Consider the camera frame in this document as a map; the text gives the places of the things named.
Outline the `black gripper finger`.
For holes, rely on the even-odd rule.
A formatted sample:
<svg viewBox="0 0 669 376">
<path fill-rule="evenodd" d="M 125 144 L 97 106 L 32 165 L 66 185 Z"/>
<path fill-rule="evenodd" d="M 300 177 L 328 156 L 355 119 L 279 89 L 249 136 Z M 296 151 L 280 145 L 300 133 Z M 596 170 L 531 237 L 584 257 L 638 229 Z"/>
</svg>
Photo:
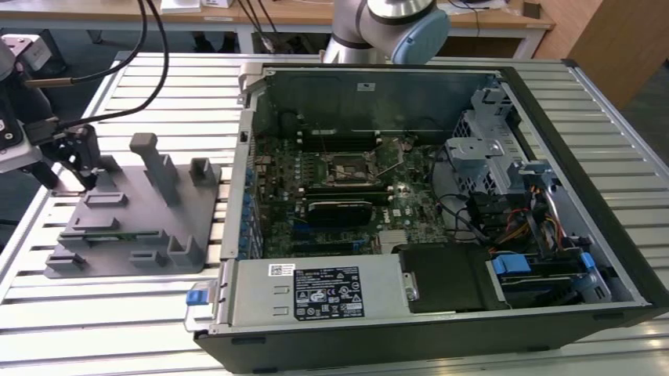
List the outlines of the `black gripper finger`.
<svg viewBox="0 0 669 376">
<path fill-rule="evenodd" d="M 49 163 L 45 159 L 40 159 L 37 162 L 28 164 L 21 167 L 21 171 L 36 179 L 36 181 L 48 189 L 53 190 L 58 184 L 60 179 L 57 174 L 53 173 Z"/>
<path fill-rule="evenodd" d="M 97 180 L 93 170 L 98 165 L 100 151 L 97 135 L 92 125 L 82 125 L 76 131 L 76 150 L 78 182 L 85 189 L 93 189 Z"/>
</svg>

